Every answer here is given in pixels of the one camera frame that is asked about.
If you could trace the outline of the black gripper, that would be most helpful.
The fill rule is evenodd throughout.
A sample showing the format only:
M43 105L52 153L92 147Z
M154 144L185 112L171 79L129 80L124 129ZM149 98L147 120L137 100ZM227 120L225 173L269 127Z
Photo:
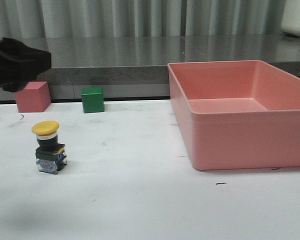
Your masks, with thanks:
M18 92L52 67L48 51L31 48L23 42L4 37L0 40L0 88Z

